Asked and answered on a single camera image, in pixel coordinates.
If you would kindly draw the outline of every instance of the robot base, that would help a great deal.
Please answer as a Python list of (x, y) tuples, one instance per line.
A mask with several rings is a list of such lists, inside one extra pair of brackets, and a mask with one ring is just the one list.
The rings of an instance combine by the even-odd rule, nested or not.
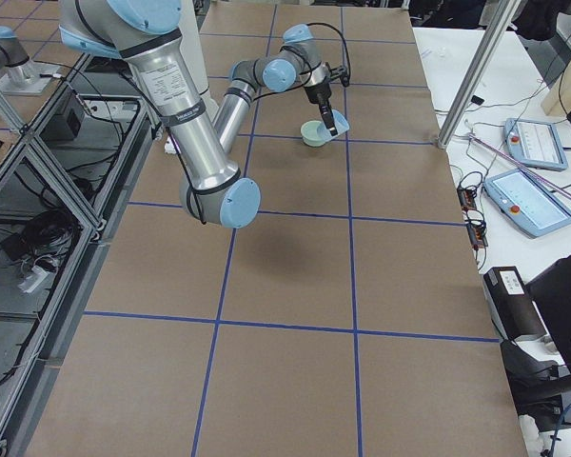
[[(34, 65), (40, 74), (54, 74), (59, 70), (58, 65), (40, 64), (38, 62), (34, 62)], [(5, 95), (38, 96), (47, 88), (52, 80), (52, 78), (40, 78), (35, 83), (22, 88), (15, 86), (9, 76), (5, 74), (0, 78), (0, 91)]]

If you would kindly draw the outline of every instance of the cardboard surface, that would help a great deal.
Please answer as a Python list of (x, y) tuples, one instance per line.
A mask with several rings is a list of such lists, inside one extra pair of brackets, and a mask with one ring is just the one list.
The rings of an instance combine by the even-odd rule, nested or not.
[(496, 345), (362, 335), (360, 379), (364, 455), (527, 455)]
[[(354, 51), (354, 82), (331, 98), (350, 132), (312, 149), (299, 129), (319, 112), (303, 91), (253, 104), (232, 158), (263, 201), (237, 231), (178, 208), (182, 172), (154, 146), (28, 456), (64, 455), (67, 442), (87, 446), (68, 455), (97, 457), (151, 446), (192, 457), (526, 455), (450, 169), (431, 146), (438, 126), (406, 14), (212, 4), (202, 43), (213, 95), (233, 63), (313, 20), (344, 26)], [(318, 45), (342, 58), (337, 39)], [(194, 341), (180, 355), (165, 338)], [(149, 351), (175, 379), (148, 368)], [(103, 379), (108, 356), (127, 394), (110, 396), (110, 377), (94, 382), (105, 404), (88, 424), (84, 402), (96, 403), (78, 392)], [(167, 437), (156, 431), (163, 407), (176, 436), (167, 422)], [(152, 425), (132, 437), (138, 420)], [(88, 444), (108, 434), (110, 448)]]
[(349, 335), (228, 327), (214, 357), (198, 456), (356, 455)]
[(188, 454), (211, 333), (84, 317), (26, 456)]

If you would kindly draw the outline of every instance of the electronic device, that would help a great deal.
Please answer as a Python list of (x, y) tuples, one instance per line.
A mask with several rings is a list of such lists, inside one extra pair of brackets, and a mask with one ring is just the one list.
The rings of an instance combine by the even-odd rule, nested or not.
[(507, 119), (503, 126), (507, 148), (528, 167), (562, 171), (568, 168), (556, 126), (549, 122)]
[(508, 340), (537, 340), (546, 334), (533, 300), (516, 267), (493, 267), (483, 277), (495, 306), (501, 330)]
[(70, 141), (78, 136), (85, 118), (85, 109), (70, 91), (59, 104), (41, 133), (44, 141)]
[(571, 210), (521, 169), (487, 178), (484, 188), (500, 210), (531, 237), (571, 224)]
[(527, 286), (552, 340), (571, 368), (571, 255), (555, 262)]
[[(540, 431), (553, 430), (571, 405), (571, 255), (526, 285), (566, 366), (540, 362), (511, 342), (502, 344), (508, 381), (519, 414), (529, 414)], [(562, 427), (571, 427), (571, 410)]]

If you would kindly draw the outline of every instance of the black box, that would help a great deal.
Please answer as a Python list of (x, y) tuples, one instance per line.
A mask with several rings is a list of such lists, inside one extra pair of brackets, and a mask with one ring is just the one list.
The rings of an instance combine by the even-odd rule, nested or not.
[(483, 278), (507, 339), (536, 340), (547, 333), (516, 267), (494, 267)]

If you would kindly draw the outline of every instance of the power adapter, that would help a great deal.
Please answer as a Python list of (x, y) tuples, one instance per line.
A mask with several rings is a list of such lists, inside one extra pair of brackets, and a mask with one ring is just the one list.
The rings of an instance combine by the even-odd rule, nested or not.
[(12, 262), (16, 262), (30, 252), (28, 245), (20, 233), (13, 233), (0, 242), (0, 248), (9, 256)]

